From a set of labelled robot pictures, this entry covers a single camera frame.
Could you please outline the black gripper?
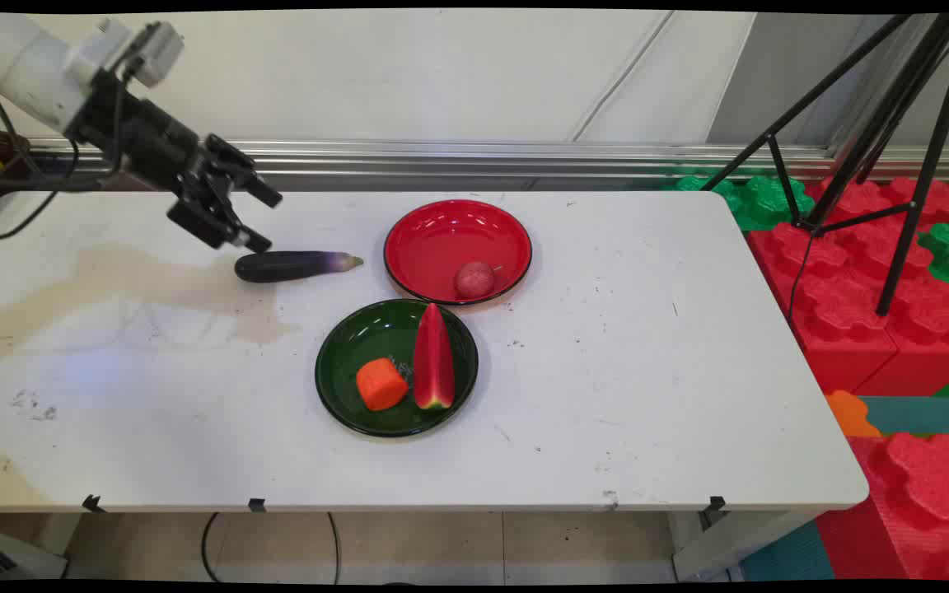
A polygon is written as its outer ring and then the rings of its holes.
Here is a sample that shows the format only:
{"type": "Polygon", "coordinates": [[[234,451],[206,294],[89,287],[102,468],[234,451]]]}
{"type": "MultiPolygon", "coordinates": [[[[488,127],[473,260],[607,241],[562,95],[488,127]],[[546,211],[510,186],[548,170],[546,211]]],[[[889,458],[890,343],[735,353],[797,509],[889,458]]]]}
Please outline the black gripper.
{"type": "Polygon", "coordinates": [[[158,189],[180,194],[189,175],[215,189],[219,195],[182,196],[166,213],[207,246],[228,244],[254,253],[271,248],[271,240],[242,224],[229,196],[233,184],[268,207],[283,201],[256,171],[254,159],[216,134],[199,136],[150,100],[129,93],[112,72],[93,78],[86,104],[69,124],[69,139],[97,147],[111,166],[118,156],[124,158],[129,173],[158,189]]]}

